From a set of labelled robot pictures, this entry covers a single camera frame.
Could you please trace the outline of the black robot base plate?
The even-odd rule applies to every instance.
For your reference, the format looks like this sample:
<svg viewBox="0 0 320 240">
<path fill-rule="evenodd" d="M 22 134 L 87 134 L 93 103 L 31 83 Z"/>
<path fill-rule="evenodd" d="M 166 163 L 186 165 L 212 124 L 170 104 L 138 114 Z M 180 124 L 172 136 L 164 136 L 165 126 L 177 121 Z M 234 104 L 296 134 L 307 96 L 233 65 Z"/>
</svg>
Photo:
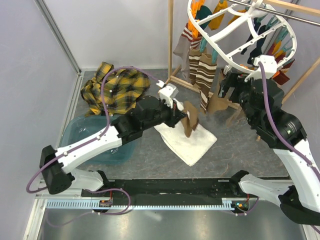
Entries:
<svg viewBox="0 0 320 240">
<path fill-rule="evenodd" d="M 244 199 L 255 197 L 233 188 L 228 178 L 115 179 L 109 181 L 109 187 L 123 189 L 131 197 L 161 194 L 208 195 L 214 198 Z"/>
</svg>

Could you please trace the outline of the yellow plaid shirt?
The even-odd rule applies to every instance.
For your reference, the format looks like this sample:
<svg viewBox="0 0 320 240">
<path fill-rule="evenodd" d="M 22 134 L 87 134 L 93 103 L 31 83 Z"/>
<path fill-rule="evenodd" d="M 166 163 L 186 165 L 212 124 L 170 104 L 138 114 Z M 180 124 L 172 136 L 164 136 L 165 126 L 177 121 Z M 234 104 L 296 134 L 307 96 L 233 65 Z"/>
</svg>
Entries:
<svg viewBox="0 0 320 240">
<path fill-rule="evenodd" d="M 102 62 L 80 90 L 82 99 L 88 104 L 85 116 L 105 114 L 104 100 L 109 115 L 123 115 L 136 106 L 151 85 L 149 77 L 141 71 L 121 68 L 111 72 L 114 66 Z"/>
</svg>

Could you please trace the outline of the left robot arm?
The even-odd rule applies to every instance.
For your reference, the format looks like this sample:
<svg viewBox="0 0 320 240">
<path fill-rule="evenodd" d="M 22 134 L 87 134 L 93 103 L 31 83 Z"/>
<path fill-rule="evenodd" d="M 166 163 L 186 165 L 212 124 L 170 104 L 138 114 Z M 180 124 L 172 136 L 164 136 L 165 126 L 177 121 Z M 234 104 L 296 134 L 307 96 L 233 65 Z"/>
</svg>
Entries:
<svg viewBox="0 0 320 240">
<path fill-rule="evenodd" d="M 40 167 L 48 192 L 55 195 L 73 187 L 106 196 L 110 185 L 104 172 L 78 167 L 103 152 L 142 137 L 145 130 L 161 124 L 173 128 L 185 117 L 187 114 L 178 107 L 177 101 L 166 104 L 165 100 L 146 96 L 135 108 L 91 136 L 58 149 L 46 146 L 41 153 Z"/>
</svg>

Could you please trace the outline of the wooden clothes rack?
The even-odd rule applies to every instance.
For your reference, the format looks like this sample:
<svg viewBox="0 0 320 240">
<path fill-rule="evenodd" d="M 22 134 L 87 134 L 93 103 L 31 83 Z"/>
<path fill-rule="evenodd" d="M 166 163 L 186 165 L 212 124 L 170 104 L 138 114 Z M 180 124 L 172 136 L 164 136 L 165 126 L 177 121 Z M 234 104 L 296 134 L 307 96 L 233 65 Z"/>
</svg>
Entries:
<svg viewBox="0 0 320 240">
<path fill-rule="evenodd" d="M 311 16 L 320 17 L 320 10 L 306 7 L 303 5 L 298 5 L 295 3 L 289 3 L 282 0 L 266 0 L 268 4 L 278 6 L 280 8 L 284 8 L 286 10 L 290 10 L 292 12 L 304 13 Z M 181 70 L 181 65 L 178 65 L 175 70 L 172 69 L 173 65 L 173 17 L 174 15 L 174 1 L 168 0 L 168 79 L 166 80 L 166 84 L 173 82 L 180 86 L 183 86 L 189 90 L 192 90 L 196 93 L 199 93 L 199 89 L 193 86 L 191 83 L 184 81 L 178 77 L 176 74 Z M 304 18 L 293 17 L 292 15 L 285 14 L 288 19 L 292 19 L 298 22 L 307 23 L 316 27 L 320 26 L 320 23 L 306 20 Z M 298 89 L 298 87 L 307 79 L 307 77 L 316 69 L 316 67 L 320 64 L 320 57 L 317 61 L 302 75 L 302 77 L 292 86 L 292 88 L 285 94 L 282 103 L 284 104 L 289 97 Z"/>
</svg>

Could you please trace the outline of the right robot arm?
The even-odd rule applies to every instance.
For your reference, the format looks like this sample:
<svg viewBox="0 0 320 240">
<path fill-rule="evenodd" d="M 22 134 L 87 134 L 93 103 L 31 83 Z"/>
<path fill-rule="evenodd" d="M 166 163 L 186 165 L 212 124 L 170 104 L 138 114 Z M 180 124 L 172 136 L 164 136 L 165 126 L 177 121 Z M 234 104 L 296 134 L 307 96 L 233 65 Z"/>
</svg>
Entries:
<svg viewBox="0 0 320 240">
<path fill-rule="evenodd" d="M 242 108 L 252 130 L 280 158 L 292 184 L 271 183 L 247 171 L 237 172 L 229 184 L 235 197 L 253 194 L 280 207 L 293 222 L 320 225 L 320 170 L 310 151 L 300 120 L 281 109 L 284 92 L 272 79 L 245 82 L 246 74 L 229 72 L 220 82 L 218 96 L 229 97 Z"/>
</svg>

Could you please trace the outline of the aluminium corner post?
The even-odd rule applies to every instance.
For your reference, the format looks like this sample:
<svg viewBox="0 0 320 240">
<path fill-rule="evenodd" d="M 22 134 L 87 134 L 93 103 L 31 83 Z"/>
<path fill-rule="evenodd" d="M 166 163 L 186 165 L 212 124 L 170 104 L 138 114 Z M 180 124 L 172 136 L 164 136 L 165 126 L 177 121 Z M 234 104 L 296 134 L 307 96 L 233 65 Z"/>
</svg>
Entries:
<svg viewBox="0 0 320 240">
<path fill-rule="evenodd" d="M 47 22 L 49 28 L 51 29 L 54 37 L 56 38 L 57 42 L 59 43 L 62 51 L 66 55 L 68 61 L 70 62 L 72 68 L 77 74 L 80 74 L 82 72 L 80 66 L 78 65 L 74 55 L 72 54 L 71 49 L 69 48 L 61 30 L 58 27 L 58 24 L 56 23 L 49 7 L 47 6 L 46 2 L 44 0 L 35 0 L 34 1 L 39 8 L 39 10 L 42 13 L 42 16 L 44 17 L 45 21 Z"/>
</svg>

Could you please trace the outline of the dark teal sock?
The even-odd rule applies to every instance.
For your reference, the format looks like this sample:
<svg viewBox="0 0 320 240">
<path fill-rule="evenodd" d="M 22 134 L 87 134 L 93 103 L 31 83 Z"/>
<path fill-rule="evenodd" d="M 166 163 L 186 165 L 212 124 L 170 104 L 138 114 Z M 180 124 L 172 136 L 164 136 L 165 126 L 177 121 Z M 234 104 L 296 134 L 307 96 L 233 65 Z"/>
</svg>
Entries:
<svg viewBox="0 0 320 240">
<path fill-rule="evenodd" d="M 195 19 L 196 20 L 203 20 L 203 19 L 207 18 L 208 16 L 210 16 L 211 14 L 212 14 L 212 11 L 207 6 L 202 5 L 200 7 L 200 10 L 197 11 Z M 210 22 L 207 21 L 207 22 L 201 24 L 200 27 L 204 30 L 208 26 L 209 23 Z"/>
</svg>

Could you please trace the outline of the grey sock maroon cuff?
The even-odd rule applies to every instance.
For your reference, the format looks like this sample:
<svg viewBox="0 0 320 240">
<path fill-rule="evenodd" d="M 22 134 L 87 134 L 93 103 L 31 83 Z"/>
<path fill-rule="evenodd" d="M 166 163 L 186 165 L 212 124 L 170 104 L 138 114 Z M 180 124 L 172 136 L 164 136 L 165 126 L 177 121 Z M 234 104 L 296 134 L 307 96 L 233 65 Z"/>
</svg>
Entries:
<svg viewBox="0 0 320 240">
<path fill-rule="evenodd" d="M 244 117 L 244 112 L 242 107 L 240 106 L 227 120 L 226 126 L 230 127 L 234 122 L 238 122 L 240 119 Z"/>
</svg>

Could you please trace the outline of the navy blue sock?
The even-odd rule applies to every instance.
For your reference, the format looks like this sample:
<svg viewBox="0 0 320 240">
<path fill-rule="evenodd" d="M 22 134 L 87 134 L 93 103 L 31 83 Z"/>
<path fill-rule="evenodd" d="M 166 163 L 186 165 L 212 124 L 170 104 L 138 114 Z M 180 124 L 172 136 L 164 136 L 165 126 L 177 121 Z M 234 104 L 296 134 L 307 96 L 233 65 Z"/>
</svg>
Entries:
<svg viewBox="0 0 320 240">
<path fill-rule="evenodd" d="M 254 30 L 257 32 L 258 35 L 263 34 L 267 30 L 266 25 L 261 26 L 261 21 L 262 20 L 259 17 L 256 17 L 253 19 Z M 249 57 L 247 59 L 248 65 L 253 65 L 254 58 L 262 54 L 262 46 L 265 40 L 266 40 L 266 37 L 263 37 L 256 42 L 256 47 L 250 52 Z"/>
</svg>

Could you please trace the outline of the grey sock red stripes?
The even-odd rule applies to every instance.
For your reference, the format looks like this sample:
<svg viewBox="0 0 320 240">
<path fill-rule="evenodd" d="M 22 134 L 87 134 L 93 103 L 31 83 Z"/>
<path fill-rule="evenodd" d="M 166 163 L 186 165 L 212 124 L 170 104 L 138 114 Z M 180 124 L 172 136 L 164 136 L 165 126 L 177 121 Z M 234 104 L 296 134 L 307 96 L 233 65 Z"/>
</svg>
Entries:
<svg viewBox="0 0 320 240">
<path fill-rule="evenodd" d="M 181 72 L 185 80 L 189 80 L 189 53 L 190 49 L 197 49 L 201 43 L 202 36 L 193 37 L 193 33 L 188 29 L 188 23 L 185 24 L 183 31 L 179 37 L 178 43 L 173 51 L 173 54 L 180 57 Z"/>
</svg>

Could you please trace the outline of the maroon patterned sock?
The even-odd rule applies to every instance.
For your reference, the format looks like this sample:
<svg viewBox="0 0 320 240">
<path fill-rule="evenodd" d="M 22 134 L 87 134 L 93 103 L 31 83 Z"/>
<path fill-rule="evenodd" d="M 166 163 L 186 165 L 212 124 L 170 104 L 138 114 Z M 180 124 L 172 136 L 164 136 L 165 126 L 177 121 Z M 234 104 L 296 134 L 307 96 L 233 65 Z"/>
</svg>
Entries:
<svg viewBox="0 0 320 240">
<path fill-rule="evenodd" d="M 286 82 L 290 80 L 290 78 L 286 75 L 295 59 L 292 58 L 288 61 L 286 65 L 284 65 L 273 77 L 272 79 L 280 86 L 284 85 Z"/>
</svg>

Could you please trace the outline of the white round sock hanger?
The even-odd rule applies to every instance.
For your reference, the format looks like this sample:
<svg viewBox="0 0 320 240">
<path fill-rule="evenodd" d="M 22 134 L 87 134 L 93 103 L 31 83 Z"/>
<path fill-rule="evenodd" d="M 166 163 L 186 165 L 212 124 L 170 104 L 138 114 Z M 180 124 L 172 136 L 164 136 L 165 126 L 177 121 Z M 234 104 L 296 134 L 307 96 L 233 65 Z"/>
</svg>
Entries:
<svg viewBox="0 0 320 240">
<path fill-rule="evenodd" d="M 253 0 L 250 4 L 248 4 L 245 0 L 242 1 L 232 1 L 232 5 L 219 10 L 217 13 L 211 14 L 210 16 L 202 19 L 195 19 L 195 11 L 194 9 L 198 8 L 200 1 L 190 0 L 187 5 L 187 15 L 189 19 L 189 23 L 192 30 L 196 30 L 202 37 L 207 41 L 208 44 L 220 55 L 227 63 L 229 68 L 235 68 L 238 71 L 244 74 L 250 74 L 255 70 L 245 68 L 244 66 L 234 62 L 233 56 L 239 52 L 241 52 L 244 48 L 247 48 L 253 44 L 255 44 L 259 39 L 267 37 L 269 34 L 275 32 L 277 29 L 284 28 L 290 35 L 290 41 L 292 43 L 292 47 L 290 49 L 289 55 L 282 58 L 277 63 L 277 71 L 280 70 L 284 65 L 286 65 L 290 59 L 296 53 L 297 50 L 297 38 L 296 35 L 290 26 L 290 24 L 285 20 L 286 15 L 282 12 L 276 11 L 271 4 L 268 4 L 266 0 Z M 215 19 L 226 12 L 238 16 L 238 18 L 233 21 L 231 24 L 223 28 L 218 33 L 210 36 L 204 29 L 200 27 L 200 25 Z M 278 23 L 274 26 L 271 26 L 270 29 L 266 30 L 262 34 L 257 34 L 254 30 L 253 18 L 263 17 L 266 14 L 273 14 L 278 19 Z M 238 46 L 236 49 L 229 53 L 225 53 L 217 44 L 220 40 L 224 39 L 228 35 L 230 35 L 233 31 L 235 31 L 238 27 L 243 24 L 247 24 L 249 31 L 252 35 L 252 39 L 243 45 Z"/>
</svg>

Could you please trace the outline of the teal plastic basin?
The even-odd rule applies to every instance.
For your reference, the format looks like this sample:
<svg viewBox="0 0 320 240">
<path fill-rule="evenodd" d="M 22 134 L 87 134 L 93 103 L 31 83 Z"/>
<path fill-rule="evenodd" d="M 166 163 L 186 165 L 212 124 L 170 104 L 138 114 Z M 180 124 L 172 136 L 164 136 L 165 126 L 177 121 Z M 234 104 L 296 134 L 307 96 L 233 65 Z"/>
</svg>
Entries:
<svg viewBox="0 0 320 240">
<path fill-rule="evenodd" d="M 60 147 L 65 147 L 71 145 L 75 142 L 83 140 L 92 134 L 98 132 L 104 128 L 107 124 L 107 119 L 104 115 L 90 115 L 90 116 L 79 116 L 74 118 L 67 125 L 61 141 L 59 143 Z M 103 164 L 103 165 L 118 165 L 123 164 L 129 158 L 131 158 L 136 143 L 134 141 L 120 146 L 118 148 L 113 148 L 111 150 L 105 151 L 90 160 L 86 161 L 85 165 L 93 164 Z"/>
</svg>

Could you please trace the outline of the brown striped sock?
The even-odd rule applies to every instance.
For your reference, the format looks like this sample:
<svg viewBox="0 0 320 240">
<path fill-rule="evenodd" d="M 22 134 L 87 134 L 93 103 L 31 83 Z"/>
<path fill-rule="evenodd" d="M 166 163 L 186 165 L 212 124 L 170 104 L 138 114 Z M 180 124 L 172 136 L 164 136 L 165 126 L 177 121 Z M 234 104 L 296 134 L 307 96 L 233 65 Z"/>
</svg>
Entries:
<svg viewBox="0 0 320 240">
<path fill-rule="evenodd" d="M 199 66 L 201 55 L 202 53 L 200 52 L 199 49 L 190 48 L 188 63 L 189 63 L 189 80 L 192 85 L 196 83 L 196 74 L 197 74 L 197 69 Z"/>
<path fill-rule="evenodd" d="M 199 59 L 195 83 L 199 86 L 200 110 L 203 114 L 207 112 L 209 92 L 216 74 L 217 63 L 212 62 L 212 55 L 202 53 Z"/>
</svg>

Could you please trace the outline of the plain tan sock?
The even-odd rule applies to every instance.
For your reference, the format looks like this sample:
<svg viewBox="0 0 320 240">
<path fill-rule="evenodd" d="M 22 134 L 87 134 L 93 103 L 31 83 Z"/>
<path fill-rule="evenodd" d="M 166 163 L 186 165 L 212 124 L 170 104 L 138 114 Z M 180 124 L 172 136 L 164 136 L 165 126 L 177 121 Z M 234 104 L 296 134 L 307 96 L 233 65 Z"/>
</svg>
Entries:
<svg viewBox="0 0 320 240">
<path fill-rule="evenodd" d="M 228 108 L 228 102 L 226 98 L 219 98 L 220 82 L 224 79 L 223 70 L 218 69 L 217 72 L 217 82 L 215 85 L 215 90 L 213 95 L 210 97 L 210 100 L 207 105 L 207 112 L 209 114 L 214 114 L 217 111 L 223 111 Z"/>
<path fill-rule="evenodd" d="M 189 138 L 199 124 L 198 109 L 191 102 L 185 101 L 182 111 L 186 114 L 186 117 L 181 119 L 181 123 L 185 136 Z"/>
</svg>

